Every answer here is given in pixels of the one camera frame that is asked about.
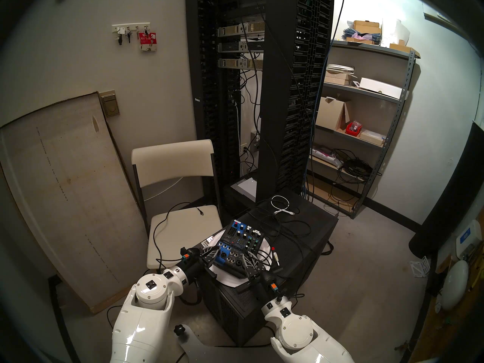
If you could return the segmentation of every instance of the black speaker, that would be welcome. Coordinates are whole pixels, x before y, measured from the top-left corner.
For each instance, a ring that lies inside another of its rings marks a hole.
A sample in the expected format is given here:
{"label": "black speaker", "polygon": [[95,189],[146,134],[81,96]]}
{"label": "black speaker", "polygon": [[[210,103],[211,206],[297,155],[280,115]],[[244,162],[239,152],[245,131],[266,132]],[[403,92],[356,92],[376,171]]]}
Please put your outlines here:
{"label": "black speaker", "polygon": [[410,251],[422,258],[438,251],[457,228],[484,182],[484,131],[472,123],[459,163],[420,230],[409,242]]}

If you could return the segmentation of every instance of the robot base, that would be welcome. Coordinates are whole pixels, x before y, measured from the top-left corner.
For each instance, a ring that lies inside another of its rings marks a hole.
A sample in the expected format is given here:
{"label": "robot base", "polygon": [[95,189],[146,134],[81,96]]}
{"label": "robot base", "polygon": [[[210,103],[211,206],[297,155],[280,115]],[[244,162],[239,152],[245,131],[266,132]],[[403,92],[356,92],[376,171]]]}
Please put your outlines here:
{"label": "robot base", "polygon": [[257,361],[282,362],[271,345],[253,348],[205,346],[188,325],[183,324],[183,327],[185,332],[180,336],[175,334],[175,337],[181,348],[186,352],[190,362],[213,363],[214,361],[219,361],[223,356],[229,356],[229,354],[231,363],[247,363],[248,361],[254,361],[255,357],[257,357]]}

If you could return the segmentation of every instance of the audio mixer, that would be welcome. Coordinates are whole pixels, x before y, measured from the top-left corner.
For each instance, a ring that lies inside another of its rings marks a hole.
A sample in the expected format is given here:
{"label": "audio mixer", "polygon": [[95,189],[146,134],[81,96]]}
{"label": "audio mixer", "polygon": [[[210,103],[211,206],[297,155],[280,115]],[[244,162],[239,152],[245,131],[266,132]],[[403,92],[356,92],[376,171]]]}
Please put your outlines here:
{"label": "audio mixer", "polygon": [[263,239],[262,232],[233,220],[218,242],[219,252],[214,265],[238,278],[254,278],[265,267],[254,260],[249,252],[257,256]]}

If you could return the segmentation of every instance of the large board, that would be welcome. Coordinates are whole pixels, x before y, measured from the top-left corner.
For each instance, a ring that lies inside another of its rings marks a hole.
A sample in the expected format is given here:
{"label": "large board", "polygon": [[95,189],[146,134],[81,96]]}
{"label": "large board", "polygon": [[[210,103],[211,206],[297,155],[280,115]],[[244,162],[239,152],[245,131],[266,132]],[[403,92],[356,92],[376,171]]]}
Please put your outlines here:
{"label": "large board", "polygon": [[61,277],[91,310],[119,298],[146,270],[148,242],[97,94],[19,118],[0,139],[12,195]]}

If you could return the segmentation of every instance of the blue label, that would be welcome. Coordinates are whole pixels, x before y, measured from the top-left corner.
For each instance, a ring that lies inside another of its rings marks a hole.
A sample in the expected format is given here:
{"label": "blue label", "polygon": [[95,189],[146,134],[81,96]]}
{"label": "blue label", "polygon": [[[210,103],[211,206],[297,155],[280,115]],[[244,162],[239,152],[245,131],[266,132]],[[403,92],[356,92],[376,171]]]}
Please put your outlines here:
{"label": "blue label", "polygon": [[462,244],[463,241],[470,235],[470,228],[466,230],[466,232],[460,237],[460,243]]}

